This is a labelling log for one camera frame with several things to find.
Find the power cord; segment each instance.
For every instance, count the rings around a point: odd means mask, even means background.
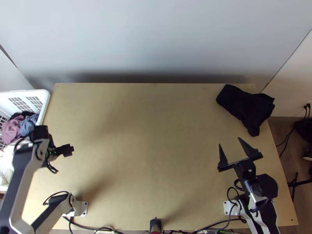
[[[234,208],[234,206],[237,206],[237,202],[233,202],[232,199],[229,198],[229,191],[231,189],[234,189],[237,193],[237,196],[239,195],[238,191],[236,190],[236,188],[234,187],[229,187],[228,190],[227,190],[227,198],[228,200],[234,204],[231,209],[230,209],[230,213],[229,213],[229,218],[227,220],[223,220],[223,221],[220,221],[220,222],[217,222],[217,223],[214,223],[214,224],[211,224],[209,226],[206,226],[202,229],[198,229],[198,230],[195,230],[194,231],[194,234],[198,233],[198,232],[201,232],[201,231],[204,231],[204,230],[224,230],[228,227],[228,225],[230,224],[231,221],[241,221],[242,223],[247,223],[247,221],[245,219],[242,219],[242,217],[239,215],[238,218],[234,218],[234,219],[231,219],[231,213],[232,213],[232,210]],[[221,223],[227,223],[224,227],[222,228],[212,228],[213,226],[216,226],[218,224],[221,224]]]
[[[93,230],[93,231],[95,231],[94,233],[96,233],[96,232],[98,232],[98,231],[107,231],[107,232],[114,232],[114,233],[116,233],[116,234],[124,234],[124,233],[121,232],[121,231],[118,231],[118,230],[115,230],[115,229],[112,229],[112,228],[109,228],[109,227],[95,228],[95,227],[88,227],[88,226],[80,225],[80,224],[75,223],[75,222],[73,221],[74,217],[71,217],[70,219],[68,219],[68,218],[66,218],[66,217],[63,216],[63,218],[66,219],[66,220],[69,222],[70,225],[73,224],[74,226],[80,227],[80,228],[82,228],[82,229]]]
[[[304,106],[304,109],[305,109],[305,116],[304,116],[303,119],[305,120],[306,118],[308,119],[308,118],[310,117],[311,104],[310,104],[310,103],[307,103],[307,104]],[[285,146],[284,146],[284,149],[282,150],[282,152],[281,152],[281,154],[280,154],[280,158],[281,158],[281,156],[283,155],[284,151],[286,150],[286,147],[287,147],[287,144],[288,144],[288,140],[289,140],[291,134],[293,133],[293,131],[294,131],[294,128],[291,129],[291,131],[286,135],[286,137],[285,137],[285,139],[284,139],[284,141],[283,141],[282,143],[276,145],[276,147],[278,147],[278,146],[284,144],[284,142],[286,142],[286,144],[285,144]]]
[[[42,205],[44,205],[44,206],[45,206],[45,205],[48,205],[47,201],[48,201],[51,197],[53,197],[53,196],[55,196],[55,195],[57,195],[57,194],[60,194],[60,193],[69,194],[69,192],[67,192],[67,191],[59,191],[59,192],[57,192],[57,193],[53,193],[53,194],[50,195],[46,200],[44,200],[44,202],[42,203]],[[75,225],[75,226],[77,226],[77,227],[80,227],[80,228],[82,228],[82,229],[93,230],[93,231],[95,231],[94,233],[97,233],[98,231],[107,231],[107,232],[114,232],[114,233],[116,233],[116,234],[124,234],[124,233],[121,232],[121,231],[118,231],[118,230],[115,230],[115,229],[112,229],[112,228],[109,228],[109,227],[95,228],[95,227],[87,227],[87,226],[80,225],[80,224],[75,223],[75,222],[73,221],[73,220],[74,220],[74,217],[71,217],[70,219],[68,219],[68,218],[66,218],[66,217],[63,216],[63,218],[66,219],[66,220],[68,221],[68,229],[69,229],[69,232],[70,232],[71,234],[73,234],[73,231],[71,230],[71,225],[72,225],[72,224]]]

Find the black bag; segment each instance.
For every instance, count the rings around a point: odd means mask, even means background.
[[[312,145],[312,119],[304,119],[294,123],[299,135]]]

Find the white laundry basket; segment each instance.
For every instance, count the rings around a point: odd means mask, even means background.
[[[2,141],[2,123],[7,122],[15,112],[40,113],[37,124],[43,122],[50,93],[45,89],[0,92],[0,150],[6,145]]]

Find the wooden table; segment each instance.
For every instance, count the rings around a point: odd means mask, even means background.
[[[268,122],[251,137],[216,103],[223,86],[56,84],[44,124],[56,146],[70,143],[75,151],[52,162],[56,175],[46,168],[35,173],[23,218],[31,223],[46,197],[67,190],[89,202],[87,216],[75,218],[87,226],[147,230],[157,217],[165,230],[193,230],[225,220],[222,201],[237,177],[234,170],[218,172],[218,144],[233,162],[246,157],[241,137],[264,156],[255,162],[257,173],[277,181],[278,225],[297,225]],[[252,85],[237,86],[253,92]],[[61,218],[55,228],[68,223]]]

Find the tripod leg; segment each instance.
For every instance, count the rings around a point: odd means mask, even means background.
[[[297,187],[296,183],[297,183],[297,178],[298,178],[298,172],[296,172],[296,175],[295,175],[295,178],[288,183],[288,187],[292,187],[292,192],[291,192],[291,199],[292,199],[292,202],[294,202],[294,198],[295,198],[295,189]]]

